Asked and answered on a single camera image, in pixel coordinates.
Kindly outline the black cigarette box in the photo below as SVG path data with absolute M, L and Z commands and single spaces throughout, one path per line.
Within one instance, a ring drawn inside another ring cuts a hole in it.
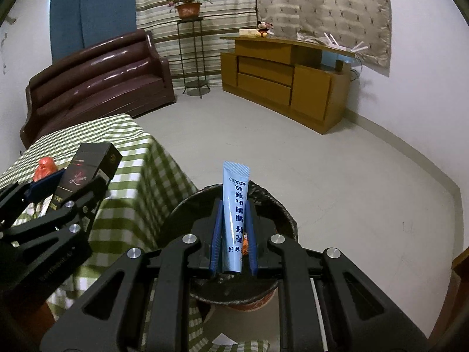
M 60 183 L 48 205 L 48 212 L 66 204 L 72 194 L 102 177 L 109 183 L 115 176 L 123 156 L 110 142 L 82 143 L 66 168 Z

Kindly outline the light blue tube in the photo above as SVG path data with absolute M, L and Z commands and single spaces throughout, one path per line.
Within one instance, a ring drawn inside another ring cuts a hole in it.
M 250 168 L 233 161 L 224 161 L 222 172 L 223 271 L 240 273 Z

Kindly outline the black trash bin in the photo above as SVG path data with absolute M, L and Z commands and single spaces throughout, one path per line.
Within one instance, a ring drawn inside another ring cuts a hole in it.
M 274 233 L 297 240 L 297 223 L 286 208 L 266 189 L 249 182 L 247 198 L 252 203 L 252 214 L 256 223 L 267 223 Z M 238 307 L 247 311 L 257 302 L 268 299 L 277 288 L 277 280 L 264 273 L 252 274 L 249 255 L 242 257 L 241 273 L 222 273 L 210 270 L 211 238 L 215 225 L 214 207 L 222 199 L 222 185 L 210 185 L 190 195 L 180 202 L 164 220 L 157 239 L 160 248 L 172 240 L 191 231 L 203 238 L 203 248 L 199 255 L 189 259 L 192 265 L 197 261 L 201 273 L 193 273 L 189 285 L 190 295 L 198 301 Z

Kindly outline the orange plastic bag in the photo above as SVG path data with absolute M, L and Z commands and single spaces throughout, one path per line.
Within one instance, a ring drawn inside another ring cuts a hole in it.
M 57 165 L 51 157 L 42 157 L 38 161 L 38 166 L 33 174 L 33 182 L 37 182 L 54 174 L 57 171 Z

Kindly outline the green checkered tablecloth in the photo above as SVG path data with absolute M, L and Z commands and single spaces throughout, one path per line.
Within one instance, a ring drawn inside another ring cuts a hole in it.
M 1 186 L 33 176 L 37 161 L 50 156 L 66 167 L 82 143 L 110 142 L 123 156 L 108 196 L 95 218 L 90 258 L 63 283 L 38 319 L 21 315 L 10 321 L 1 312 L 1 350 L 30 351 L 33 332 L 59 319 L 118 257 L 135 246 L 150 251 L 160 242 L 164 220 L 196 192 L 196 186 L 172 156 L 127 114 L 85 122 L 42 137 L 1 174 Z

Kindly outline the dark brown leather sofa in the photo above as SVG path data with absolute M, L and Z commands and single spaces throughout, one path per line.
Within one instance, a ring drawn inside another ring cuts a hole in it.
M 175 102 L 168 59 L 157 52 L 151 32 L 138 29 L 65 56 L 32 77 L 20 138 L 29 148 L 57 130 L 116 114 L 137 118 Z

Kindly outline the wooden TV cabinet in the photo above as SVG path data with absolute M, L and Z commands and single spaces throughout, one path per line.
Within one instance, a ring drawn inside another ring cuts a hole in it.
M 222 89 L 293 119 L 320 134 L 341 122 L 351 84 L 351 65 L 322 62 L 325 53 L 352 58 L 346 49 L 281 37 L 225 36 Z

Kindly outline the green striped curtain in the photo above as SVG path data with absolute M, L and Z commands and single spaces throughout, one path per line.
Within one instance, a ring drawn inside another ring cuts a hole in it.
M 170 10 L 170 0 L 136 0 L 136 22 L 139 29 L 151 32 L 153 43 L 161 56 L 169 60 L 173 86 L 183 87 L 176 24 L 180 19 L 175 10 Z M 211 0 L 200 7 L 203 18 L 203 42 L 208 81 L 211 85 L 221 84 L 220 53 L 231 52 L 234 44 L 224 36 L 236 34 L 239 29 L 253 28 L 257 22 L 256 0 Z M 181 26 L 183 55 L 192 56 L 190 27 Z M 186 61 L 188 78 L 195 77 L 192 61 Z

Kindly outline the blue curtain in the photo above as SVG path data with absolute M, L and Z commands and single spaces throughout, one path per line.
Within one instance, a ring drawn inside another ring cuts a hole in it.
M 50 0 L 53 62 L 136 30 L 136 0 Z

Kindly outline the black metal plant stand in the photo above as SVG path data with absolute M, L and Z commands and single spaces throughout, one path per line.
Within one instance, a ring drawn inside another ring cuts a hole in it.
M 182 35 L 181 26 L 189 25 L 190 37 L 192 38 L 192 56 L 186 57 L 183 55 L 182 49 Z M 181 71 L 183 78 L 183 93 L 186 94 L 190 90 L 197 90 L 200 99 L 203 98 L 202 89 L 206 88 L 211 90 L 209 81 L 207 66 L 205 60 L 204 42 L 203 42 L 203 18 L 180 18 L 176 24 L 177 30 L 177 42 L 180 55 Z M 188 78 L 186 73 L 186 67 L 184 66 L 186 61 L 192 61 L 195 65 L 196 74 L 192 79 Z

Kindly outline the flat box on cabinet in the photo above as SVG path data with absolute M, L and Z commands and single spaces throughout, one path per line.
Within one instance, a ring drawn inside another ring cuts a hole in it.
M 257 29 L 239 29 L 239 37 L 261 37 L 262 34 Z

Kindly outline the mickey mouse plush toy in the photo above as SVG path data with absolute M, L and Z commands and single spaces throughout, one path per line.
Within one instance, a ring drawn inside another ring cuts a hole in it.
M 267 21 L 258 21 L 257 30 L 260 37 L 269 37 L 273 36 L 273 25 Z

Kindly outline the white wifi router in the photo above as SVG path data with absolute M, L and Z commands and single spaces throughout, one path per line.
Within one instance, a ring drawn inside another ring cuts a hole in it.
M 347 51 L 350 53 L 359 53 L 369 49 L 368 45 L 365 45 L 363 41 L 360 41 L 356 46 L 350 48 L 345 45 L 342 45 L 331 33 L 324 33 L 322 37 L 314 37 L 313 35 L 309 35 L 306 33 L 297 33 L 297 40 L 313 43 L 316 45 L 326 46 L 328 48 L 334 48 L 336 50 Z

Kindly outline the potted plant orange pot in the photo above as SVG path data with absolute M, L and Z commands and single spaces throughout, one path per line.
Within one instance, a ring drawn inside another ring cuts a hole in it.
M 168 7 L 175 10 L 181 20 L 198 18 L 203 3 L 212 3 L 211 0 L 170 0 Z

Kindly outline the beige patterned curtain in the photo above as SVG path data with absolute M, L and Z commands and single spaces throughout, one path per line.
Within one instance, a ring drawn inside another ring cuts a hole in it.
M 392 13 L 390 0 L 257 0 L 258 18 L 273 25 L 274 35 L 297 40 L 297 33 L 331 33 L 347 47 L 369 46 L 361 59 L 389 67 Z

